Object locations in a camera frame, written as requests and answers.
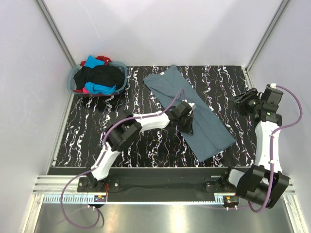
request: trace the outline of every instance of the pile of clothes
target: pile of clothes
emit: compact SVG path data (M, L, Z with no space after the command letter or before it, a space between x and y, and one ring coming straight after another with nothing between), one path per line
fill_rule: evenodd
M124 73L114 66L108 66L111 60L108 57L89 56L80 63L82 68L74 75L76 93L110 95L124 84Z

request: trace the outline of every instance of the white wall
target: white wall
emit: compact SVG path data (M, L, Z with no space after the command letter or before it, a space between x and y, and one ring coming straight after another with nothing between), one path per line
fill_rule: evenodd
M280 133L280 162L289 174L311 230L311 2L293 0L288 6L251 70L255 87L264 89L267 83L277 83L299 97L304 115L302 121ZM295 100L283 95L279 112L283 124L295 121L299 110Z
M246 65L281 0L45 0L76 62Z
M51 156L70 66L34 0L0 2L0 231L17 233Z

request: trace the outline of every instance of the black marble tabletop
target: black marble tabletop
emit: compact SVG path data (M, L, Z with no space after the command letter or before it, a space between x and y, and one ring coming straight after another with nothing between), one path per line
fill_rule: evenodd
M129 67L128 85L119 96L74 96L55 166L92 166L102 147L105 130L120 110L144 114L162 109L143 83L151 73L168 67ZM241 116L228 97L247 89L239 66L180 66L180 73L226 126L236 144L199 162L176 129L142 132L122 152L117 167L249 166L255 160L256 135L250 117Z

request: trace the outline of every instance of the blue cloth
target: blue cloth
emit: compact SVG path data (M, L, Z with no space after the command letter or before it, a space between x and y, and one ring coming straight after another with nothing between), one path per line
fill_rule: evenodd
M95 59L94 57L92 56L89 56L87 58L87 61L86 63L84 64L85 67L90 67L90 68L94 68L95 66L101 66L101 65L104 65L105 62L103 61L100 61L100 60L97 60Z
M110 95L116 91L116 86L114 85L113 87L108 87L94 83L86 83L85 89L91 94Z
M188 103L195 103L193 135L187 133L181 133L181 135L200 162L236 142L226 127L179 73L176 66L171 66L160 74L149 74L143 80L164 108L169 106L180 88L184 89ZM174 105L178 105L182 99L183 93L180 93Z

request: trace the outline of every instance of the gray plastic basket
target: gray plastic basket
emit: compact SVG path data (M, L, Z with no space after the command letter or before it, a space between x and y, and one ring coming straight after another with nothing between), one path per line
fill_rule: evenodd
M76 89L76 83L73 79L74 75L82 68L80 65L76 65L74 68L71 69L69 75L68 75L68 80L67 80L67 89L70 93L73 93L75 95L80 95L80 96L113 96L113 95L119 95L121 94L124 89L125 89L125 86L127 84L127 67L125 64L123 64L122 62L109 62L108 63L109 66L114 66L114 67L119 67L119 69L124 73L124 83L123 83L123 86L116 90L114 93L112 93L111 95L104 95L104 94L96 94L96 95L93 95L93 94L84 94L84 93L76 93L74 92L73 90Z

